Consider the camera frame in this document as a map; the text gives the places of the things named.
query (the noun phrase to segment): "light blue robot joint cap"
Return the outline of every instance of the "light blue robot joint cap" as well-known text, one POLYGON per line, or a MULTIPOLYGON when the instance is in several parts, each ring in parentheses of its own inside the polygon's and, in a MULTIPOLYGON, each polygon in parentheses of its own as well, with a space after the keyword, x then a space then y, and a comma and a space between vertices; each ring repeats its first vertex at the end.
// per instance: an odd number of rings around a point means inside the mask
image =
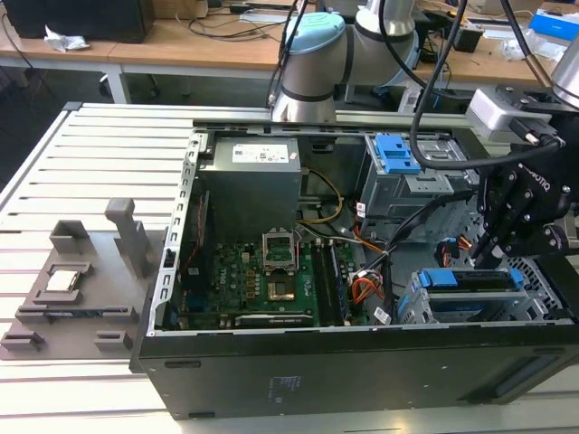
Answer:
MULTIPOLYGON (((297 18, 292 18, 288 25, 286 42, 288 41, 297 18)), ((290 54, 306 54, 314 52, 339 38, 346 29, 344 18, 338 14, 314 12, 304 14, 299 22, 298 31, 294 36, 289 50, 290 54)))

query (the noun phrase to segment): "black computer case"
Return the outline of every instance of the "black computer case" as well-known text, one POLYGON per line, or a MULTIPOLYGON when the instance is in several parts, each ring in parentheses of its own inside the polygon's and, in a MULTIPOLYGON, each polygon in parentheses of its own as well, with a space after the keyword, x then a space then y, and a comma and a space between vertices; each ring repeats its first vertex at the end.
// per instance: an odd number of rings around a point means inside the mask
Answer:
POLYGON ((141 43, 153 25, 152 0, 4 0, 22 38, 43 38, 44 26, 88 40, 141 43))

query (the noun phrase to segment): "black cable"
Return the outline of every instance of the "black cable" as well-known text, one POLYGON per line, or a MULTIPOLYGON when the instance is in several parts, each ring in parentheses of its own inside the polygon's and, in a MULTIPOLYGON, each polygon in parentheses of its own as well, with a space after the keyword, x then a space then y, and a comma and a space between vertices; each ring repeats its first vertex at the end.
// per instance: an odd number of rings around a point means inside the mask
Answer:
MULTIPOLYGON (((408 68, 408 66, 406 66, 406 62, 404 62, 402 60, 402 58, 400 57, 400 55, 398 54, 398 52, 396 51, 396 49, 392 45, 392 42, 390 41, 390 36, 388 36, 388 33, 386 31, 386 27, 384 25, 384 6, 385 6, 385 4, 386 4, 386 0, 380 0, 380 5, 378 6, 378 24, 380 26, 380 34, 382 35, 382 39, 384 39, 384 43, 386 44, 386 48, 388 49, 388 51, 390 52, 390 54, 392 55, 392 57, 394 58, 396 63, 398 63, 398 66, 400 66, 400 68, 402 68, 402 70, 406 73, 406 75, 408 75, 408 77, 410 77, 421 88, 426 89, 427 84, 424 81, 422 81, 416 74, 414 74, 414 72, 410 68, 408 68)), ((439 95, 441 97, 449 98, 449 99, 458 99, 458 100, 470 100, 471 99, 471 97, 461 97, 458 95, 452 95, 450 93, 446 93, 446 92, 442 92, 442 91, 438 91, 438 90, 431 90, 431 93, 434 93, 435 95, 439 95)))
MULTIPOLYGON (((219 24, 216 25, 215 27, 207 27, 207 28, 217 28, 217 27, 221 27, 222 25, 226 25, 226 24, 231 24, 231 23, 236 23, 239 20, 233 20, 227 23, 223 23, 223 24, 219 24)), ((280 25, 281 23, 272 23, 272 24, 265 24, 265 25, 260 25, 260 26, 255 26, 252 29, 247 29, 247 30, 243 30, 237 33, 229 33, 229 34, 215 34, 215 33, 207 33, 207 32, 200 32, 196 29, 192 29, 191 26, 196 23, 196 20, 191 20, 189 22, 189 31, 191 33, 197 34, 199 36, 206 36, 208 38, 211 39, 220 39, 220 40, 236 40, 238 38, 244 38, 244 37, 248 37, 248 36, 252 36, 253 34, 255 34, 257 31, 261 31, 262 29, 268 28, 268 27, 272 27, 275 25, 280 25)), ((263 35, 259 36, 259 37, 252 37, 251 39, 242 39, 243 41, 250 41, 253 39, 263 39, 263 35)))
POLYGON ((48 84, 46 84, 46 81, 44 81, 43 77, 41 74, 38 73, 38 71, 34 68, 34 66, 28 61, 28 59, 26 59, 26 56, 24 56, 24 53, 20 51, 20 49, 18 48, 18 46, 14 43, 14 41, 12 40, 12 37, 10 36, 10 33, 8 32, 8 30, 6 29, 6 24, 5 24, 5 18, 8 16, 8 14, 3 14, 2 15, 2 19, 0 20, 0 24, 2 25, 2 30, 4 30, 4 33, 6 35, 6 38, 8 38, 8 41, 10 42, 10 44, 14 47, 14 49, 18 52, 18 54, 20 54, 20 57, 22 57, 22 60, 26 62, 26 64, 30 67, 30 69, 38 75, 38 78, 40 79, 40 81, 43 83, 43 86, 46 88, 46 90, 48 90, 48 93, 50 93, 52 95, 52 97, 54 99, 56 99, 56 101, 62 105, 61 100, 58 98, 58 96, 56 95, 56 93, 54 93, 52 91, 52 89, 50 88, 50 86, 48 84))
POLYGON ((416 227, 426 222, 428 218, 441 206, 444 206, 448 203, 468 201, 475 194, 477 194, 477 192, 467 190, 448 196, 441 196, 426 203, 422 208, 407 217, 406 220, 404 220, 404 222, 396 228, 392 234, 392 237, 390 237, 390 240, 388 240, 384 246, 386 253, 373 260, 364 269, 375 269, 381 263, 387 260, 390 257, 391 252, 396 248, 397 244, 406 240, 416 227))
POLYGON ((454 23, 452 25, 451 33, 449 35, 449 40, 442 54, 436 63, 436 68, 434 69, 434 74, 428 81, 426 86, 426 90, 424 90, 423 98, 418 105, 418 109, 416 109, 416 113, 414 114, 414 119, 412 126, 410 128, 410 149, 412 151, 413 157, 416 159, 416 162, 421 165, 422 167, 435 169, 435 170, 466 170, 466 169, 478 169, 483 167, 492 167, 495 165, 508 165, 512 163, 517 163, 522 160, 527 160, 528 158, 535 158, 538 156, 544 156, 555 152, 561 144, 557 140, 550 140, 548 139, 548 143, 546 146, 538 147, 537 149, 533 149, 531 151, 525 151, 516 154, 510 154, 508 156, 500 156, 495 158, 482 158, 478 160, 467 160, 467 161, 449 161, 449 162, 442 162, 442 161, 434 161, 429 160, 423 154, 420 148, 418 147, 418 131, 420 129, 420 121, 422 119, 422 115, 426 110, 427 99, 431 95, 436 81, 438 80, 439 75, 441 74, 442 68, 444 68, 444 64, 446 59, 451 51, 451 47, 454 44, 454 40, 456 39, 456 35, 460 29, 460 23, 462 21, 462 17, 464 15, 464 11, 466 9, 466 5, 468 0, 461 0, 459 4, 459 8, 457 10, 456 17, 454 19, 454 23))
POLYGON ((517 18, 515 17, 515 13, 513 12, 513 8, 510 7, 510 3, 508 2, 508 0, 500 0, 500 3, 503 5, 503 10, 505 11, 505 15, 507 16, 508 23, 513 28, 513 33, 517 37, 517 41, 521 47, 521 51, 523 52, 523 54, 525 54, 525 57, 530 56, 532 52, 528 48, 525 35, 523 34, 523 31, 518 25, 517 18))
POLYGON ((286 22, 283 26, 283 31, 281 32, 281 43, 280 43, 280 52, 278 54, 278 64, 276 65, 275 70, 271 74, 270 83, 268 85, 268 90, 267 90, 267 93, 265 95, 265 107, 266 108, 268 108, 270 106, 270 94, 272 92, 274 92, 274 93, 277 92, 278 87, 281 83, 281 77, 283 76, 283 72, 285 71, 286 65, 288 64, 288 60, 290 58, 291 44, 293 43, 293 40, 296 36, 296 33, 298 32, 299 23, 301 23, 301 19, 304 16, 304 13, 306 13, 306 8, 308 7, 308 2, 304 1, 302 6, 301 6, 301 9, 299 9, 298 17, 296 18, 296 23, 295 23, 293 29, 291 30, 291 34, 289 35, 289 38, 287 38, 287 41, 286 41, 288 26, 290 25, 291 16, 292 16, 293 11, 294 11, 297 4, 298 4, 298 0, 294 0, 294 2, 291 4, 291 8, 288 12, 288 17, 287 17, 286 22), (273 83, 275 82, 275 78, 276 78, 276 75, 278 75, 278 73, 280 74, 280 76, 278 77, 278 84, 275 87, 273 87, 273 83))
POLYGON ((290 25, 291 15, 293 14, 293 11, 295 10, 297 4, 298 4, 298 0, 293 0, 293 3, 291 4, 291 8, 289 9, 289 12, 288 12, 288 16, 286 17, 286 21, 283 25, 283 30, 281 31, 280 49, 278 51, 278 63, 275 65, 275 69, 273 70, 273 73, 271 74, 270 82, 268 84, 268 90, 265 94, 265 108, 268 108, 270 106, 271 88, 273 87, 273 82, 275 81, 275 78, 278 75, 278 72, 280 71, 281 63, 283 62, 283 56, 284 56, 285 46, 286 46, 285 45, 286 36, 288 34, 288 26, 290 25))

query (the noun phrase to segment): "white paper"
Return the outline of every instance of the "white paper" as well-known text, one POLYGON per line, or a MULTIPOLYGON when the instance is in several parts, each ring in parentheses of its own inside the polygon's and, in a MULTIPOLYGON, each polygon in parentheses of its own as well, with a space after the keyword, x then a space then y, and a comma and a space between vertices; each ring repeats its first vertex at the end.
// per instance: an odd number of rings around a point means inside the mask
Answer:
POLYGON ((53 32, 48 28, 48 25, 44 26, 44 30, 46 30, 46 36, 44 36, 46 43, 59 52, 82 50, 90 47, 82 36, 64 36, 63 34, 53 32))

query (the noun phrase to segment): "motherboard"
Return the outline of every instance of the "motherboard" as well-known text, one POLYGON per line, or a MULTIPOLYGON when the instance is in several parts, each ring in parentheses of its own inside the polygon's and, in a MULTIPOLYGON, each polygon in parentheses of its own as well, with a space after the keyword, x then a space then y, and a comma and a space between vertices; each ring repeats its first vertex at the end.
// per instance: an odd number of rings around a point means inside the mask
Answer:
POLYGON ((218 244, 209 289, 184 292, 181 327, 215 330, 318 327, 334 320, 341 325, 344 321, 367 323, 366 312, 354 307, 347 284, 348 273, 356 267, 350 245, 296 242, 292 255, 284 240, 266 243, 265 252, 263 241, 218 244), (328 252, 333 256, 324 256, 328 252), (290 264, 292 258, 295 266, 276 269, 271 265, 290 264), (325 265, 330 265, 329 276, 325 265), (325 287, 336 292, 327 293, 325 287))

